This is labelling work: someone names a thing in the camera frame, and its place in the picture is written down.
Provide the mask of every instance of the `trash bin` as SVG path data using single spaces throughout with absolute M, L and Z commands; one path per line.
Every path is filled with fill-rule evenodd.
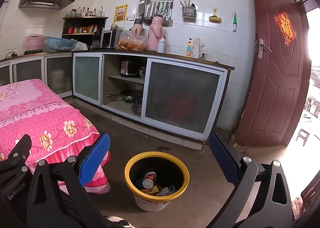
M 151 196 L 136 188 L 136 180 L 143 179 L 146 173 L 152 171 L 156 173 L 155 183 L 161 187 L 174 185 L 176 192 L 168 196 Z M 149 151 L 135 155 L 128 161 L 124 179 L 137 206 L 148 212 L 157 212 L 183 194 L 189 183 L 189 172 L 178 158 L 164 152 Z

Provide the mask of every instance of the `electrical outlet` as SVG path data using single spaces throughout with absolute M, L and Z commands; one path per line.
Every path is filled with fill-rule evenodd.
M 129 21 L 134 21 L 135 15 L 129 15 Z

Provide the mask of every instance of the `blue gripper pad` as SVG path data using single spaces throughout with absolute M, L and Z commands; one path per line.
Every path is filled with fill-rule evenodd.
M 93 144 L 93 148 L 86 156 L 79 169 L 79 181 L 81 186 L 92 181 L 103 157 L 110 148 L 110 136 L 107 134 L 101 135 L 99 140 Z
M 211 133 L 208 137 L 209 147 L 217 160 L 226 180 L 234 186 L 239 185 L 239 166 L 237 165 L 230 152 L 215 133 Z

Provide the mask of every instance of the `blue basket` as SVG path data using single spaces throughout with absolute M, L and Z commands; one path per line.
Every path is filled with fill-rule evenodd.
M 46 45 L 48 48 L 55 51 L 70 51 L 75 48 L 78 41 L 61 39 L 51 36 L 46 36 Z

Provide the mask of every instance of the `pink tablecloth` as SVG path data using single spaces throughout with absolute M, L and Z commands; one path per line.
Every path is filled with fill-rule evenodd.
M 65 161 L 92 145 L 99 132 L 79 110 L 64 102 L 39 79 L 25 80 L 0 87 L 0 161 L 24 134 L 32 140 L 26 165 L 34 172 L 37 162 Z M 110 159 L 105 155 L 102 166 Z M 86 190 L 108 192 L 110 187 L 101 165 Z

